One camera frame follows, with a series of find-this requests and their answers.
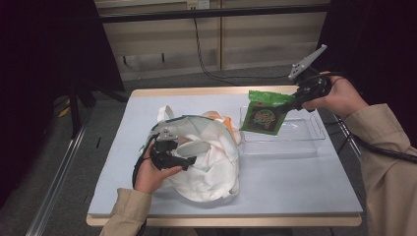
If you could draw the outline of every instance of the green snack bag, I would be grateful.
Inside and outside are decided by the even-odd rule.
[[[294,96],[272,91],[250,90],[249,99],[251,101],[240,130],[266,135],[278,134],[287,114],[283,113],[279,106],[292,101]]]

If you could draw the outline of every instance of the sleeve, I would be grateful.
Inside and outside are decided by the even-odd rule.
[[[349,130],[378,148],[417,155],[386,104],[363,108],[345,119]],[[417,164],[363,148],[369,235],[417,235]]]
[[[147,219],[151,195],[135,190],[118,189],[117,202],[111,218],[101,230],[101,236],[135,236]]]

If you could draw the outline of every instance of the gray carpet floor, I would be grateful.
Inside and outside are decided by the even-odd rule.
[[[226,79],[226,81],[236,86],[289,85],[290,83],[286,78],[277,78],[287,74],[288,69],[289,67],[268,67],[215,72],[213,74],[222,77],[234,77]],[[198,73],[125,82],[126,91],[118,93],[129,97],[134,89],[224,86],[231,86],[231,84],[213,80],[203,73]],[[99,234],[100,228],[93,228],[86,224],[87,211],[94,193],[96,181],[123,117],[126,103],[118,102],[100,92],[95,92],[94,96],[97,99],[95,107],[84,108],[81,106],[82,117],[87,117],[88,114],[91,114],[91,116],[87,122],[86,131],[80,146],[69,166],[54,208],[50,212],[49,217],[47,217],[47,223],[39,235]],[[57,106],[56,111],[60,111],[62,106]],[[320,110],[320,112],[325,123],[335,121],[329,112],[325,110]],[[359,160],[350,144],[344,145],[345,136],[340,132],[338,125],[328,125],[327,129],[336,150],[340,150],[340,160],[362,208],[365,209],[366,195],[361,178]],[[38,159],[22,184],[12,193],[8,202],[0,210],[0,235],[25,235],[28,232],[30,224],[71,142],[71,132],[70,114],[64,117],[55,116],[52,119],[45,131],[42,140],[43,146],[39,152]],[[290,229],[289,233],[293,236],[365,236],[367,235],[366,212],[362,214],[362,218],[363,223],[358,227],[294,228]],[[282,235],[282,230],[280,229],[246,229],[242,232],[246,232],[245,235],[247,236]],[[159,230],[155,228],[149,228],[147,231],[147,235],[150,236],[158,234]],[[229,235],[239,234],[236,234],[235,230],[231,230]]]

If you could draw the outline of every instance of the floor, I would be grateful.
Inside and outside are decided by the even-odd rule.
[[[302,55],[306,51],[308,51],[307,53],[311,52],[311,44],[285,49],[266,47],[246,51],[230,51],[229,61],[225,63],[225,69],[253,68],[256,70],[258,68],[257,73],[259,73],[259,71],[263,70],[262,67],[290,65],[297,62],[299,59],[296,58],[301,59],[303,56],[306,56]],[[126,63],[123,57],[116,58],[116,62],[123,81],[128,85],[134,81],[151,81],[155,78],[175,77],[190,73],[199,73],[196,74],[196,77],[200,76],[201,67],[196,59],[197,56],[197,54],[182,53],[164,54],[164,61],[162,61],[161,54],[128,56],[125,58]],[[208,71],[215,72],[216,62],[213,52],[203,52],[203,58]],[[250,70],[243,71],[243,73],[250,73]],[[56,114],[63,109],[66,99],[66,97],[62,97],[60,100],[57,99]],[[103,119],[97,115],[108,113],[108,110],[113,112],[113,114],[110,114],[110,118]],[[102,131],[102,127],[109,123],[120,123],[123,112],[124,107],[117,101],[106,98],[100,100],[92,111],[91,108],[83,109],[82,117],[94,120],[94,123],[90,123],[87,127],[83,142],[78,144],[78,151],[70,153],[74,160],[72,160],[72,164],[65,166],[66,173],[64,176],[66,178],[62,180],[57,180],[57,170],[60,169],[60,166],[62,168],[63,159],[69,155],[68,147],[74,144],[74,140],[70,139],[72,126],[70,115],[67,114],[63,117],[55,116],[47,130],[45,130],[44,146],[39,151],[38,161],[33,165],[21,186],[12,193],[9,201],[0,210],[0,234],[14,236],[30,232],[27,235],[98,235],[99,228],[91,228],[86,225],[85,221],[86,209],[88,209],[89,201],[92,198],[91,193],[75,193],[74,189],[80,185],[85,185],[90,190],[94,188],[95,182],[86,181],[83,176],[99,175],[108,151],[106,147],[111,146],[111,136],[114,136],[117,132],[117,125],[108,126],[109,128],[105,131]],[[334,145],[341,147],[344,139],[343,134],[337,129],[332,131],[331,129],[334,129],[334,127],[329,128],[328,132],[334,133],[333,136],[336,141]],[[106,132],[106,134],[111,135],[104,136],[100,132]],[[340,159],[345,166],[352,185],[354,185],[361,204],[363,204],[365,193],[361,185],[359,162],[355,156],[351,148],[344,147],[341,149]],[[52,185],[56,181],[62,181],[65,184],[62,187]],[[57,192],[60,197],[49,200],[52,202],[51,208],[47,208],[45,212],[39,214],[39,209],[45,201],[46,194],[51,191]],[[293,236],[365,236],[367,235],[366,213],[363,213],[362,216],[364,222],[358,227],[294,228],[289,233]],[[33,231],[31,227],[36,220],[44,221],[45,224]],[[158,232],[158,229],[149,229],[147,235],[158,235]],[[240,233],[247,236],[283,235],[281,234],[282,230],[277,229],[267,231],[245,229]]]

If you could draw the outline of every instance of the transparent plastic container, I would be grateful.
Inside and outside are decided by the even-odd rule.
[[[240,125],[247,110],[247,106],[240,108]],[[313,156],[326,138],[317,115],[317,112],[306,110],[288,112],[276,136],[241,131],[240,148],[245,155]]]

